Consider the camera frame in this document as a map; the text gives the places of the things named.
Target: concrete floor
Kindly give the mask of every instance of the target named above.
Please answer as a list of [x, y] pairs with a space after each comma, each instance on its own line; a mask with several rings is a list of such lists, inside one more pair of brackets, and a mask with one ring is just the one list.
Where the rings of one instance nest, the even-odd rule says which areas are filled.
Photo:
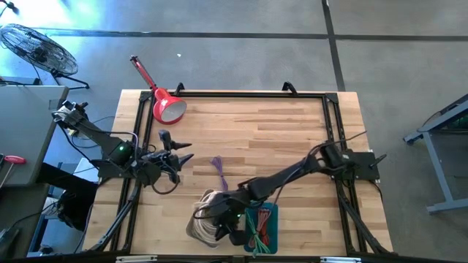
[[[468, 2], [462, 0], [329, 2], [337, 34], [468, 34]], [[327, 32], [320, 0], [15, 3], [21, 17], [7, 10], [0, 23], [113, 31]], [[337, 90], [326, 39], [52, 38], [78, 60], [75, 77], [91, 85], [91, 90], [69, 94], [72, 101], [89, 102], [91, 120], [115, 113], [122, 88], [146, 88], [130, 55], [139, 55], [158, 85], [167, 88], [183, 82], [193, 89], [278, 90], [289, 80], [302, 91]], [[380, 173], [394, 250], [466, 261], [468, 209], [434, 216], [426, 212], [427, 205], [443, 201], [442, 192], [425, 145], [406, 146], [401, 138], [467, 92], [468, 42], [338, 41], [337, 46], [346, 90], [357, 91], [360, 98], [369, 144], [377, 154], [388, 154]], [[10, 51], [0, 49], [0, 58], [0, 75], [35, 76]], [[40, 73], [45, 83], [53, 83]], [[99, 125], [110, 129], [112, 121]], [[85, 152], [99, 157], [96, 149]], [[46, 161], [76, 163], [79, 158], [55, 133]]]

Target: green wire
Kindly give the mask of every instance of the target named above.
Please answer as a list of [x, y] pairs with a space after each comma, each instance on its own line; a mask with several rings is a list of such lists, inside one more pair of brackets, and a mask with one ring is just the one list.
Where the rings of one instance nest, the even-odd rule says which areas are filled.
[[252, 231], [252, 233], [253, 233], [253, 235], [254, 235], [255, 249], [254, 249], [254, 251], [252, 252], [252, 256], [255, 258], [255, 256], [256, 256], [258, 253], [261, 253], [261, 254], [271, 254], [270, 249], [268, 249], [268, 246], [265, 245], [265, 244], [263, 244], [262, 240], [261, 240], [260, 237], [258, 236], [258, 232], [257, 232], [257, 230], [255, 229], [254, 221], [253, 221], [252, 218], [250, 217], [249, 213], [246, 213], [246, 219], [247, 219], [247, 221], [249, 222], [250, 230]]

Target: purple string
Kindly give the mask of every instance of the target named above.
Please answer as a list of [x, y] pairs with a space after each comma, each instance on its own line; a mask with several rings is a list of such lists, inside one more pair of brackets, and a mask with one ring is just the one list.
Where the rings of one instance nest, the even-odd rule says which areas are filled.
[[227, 191], [227, 182], [224, 178], [224, 175], [222, 174], [222, 159], [221, 156], [216, 156], [211, 160], [211, 164], [216, 167], [218, 170], [219, 176], [221, 178], [221, 185], [222, 185], [222, 190]]

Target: wood grain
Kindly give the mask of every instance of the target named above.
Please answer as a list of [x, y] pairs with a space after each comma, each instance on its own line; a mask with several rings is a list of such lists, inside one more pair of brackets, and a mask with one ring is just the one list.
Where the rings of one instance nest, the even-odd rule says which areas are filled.
[[[131, 131], [137, 112], [139, 90], [123, 90], [113, 131]], [[188, 237], [185, 227], [192, 204], [207, 188], [221, 188], [216, 169], [209, 163], [222, 156], [230, 189], [254, 176], [268, 176], [301, 159], [310, 147], [327, 139], [322, 105], [318, 99], [185, 98], [188, 108], [183, 119], [172, 126], [156, 121], [150, 143], [161, 148], [159, 129], [167, 129], [177, 142], [192, 147], [176, 151], [195, 156], [181, 172], [181, 185], [167, 196], [143, 189], [138, 207], [132, 253], [134, 254], [247, 254], [242, 247], [222, 240], [210, 249]], [[339, 93], [346, 137], [364, 131], [358, 96]], [[143, 118], [141, 137], [146, 122]], [[356, 151], [368, 150], [366, 135], [348, 142]], [[90, 248], [113, 221], [122, 180], [112, 179], [96, 196], [84, 248]], [[158, 189], [171, 187], [167, 178]], [[358, 202], [364, 222], [384, 247], [392, 249], [380, 196], [373, 185], [357, 182]], [[325, 175], [314, 174], [286, 186], [279, 198], [279, 250], [276, 255], [345, 255], [343, 233], [334, 183]], [[127, 221], [121, 233], [125, 236]], [[357, 248], [354, 224], [350, 222]]]

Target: red desk lamp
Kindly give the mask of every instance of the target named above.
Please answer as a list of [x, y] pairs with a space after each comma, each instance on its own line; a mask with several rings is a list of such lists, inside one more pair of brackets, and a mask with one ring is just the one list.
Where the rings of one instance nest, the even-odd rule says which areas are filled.
[[153, 108], [154, 118], [162, 124], [173, 124], [180, 121], [187, 109], [187, 103], [178, 97], [171, 96], [165, 88], [156, 87], [137, 56], [131, 56], [130, 61], [154, 92], [156, 97], [156, 104]]

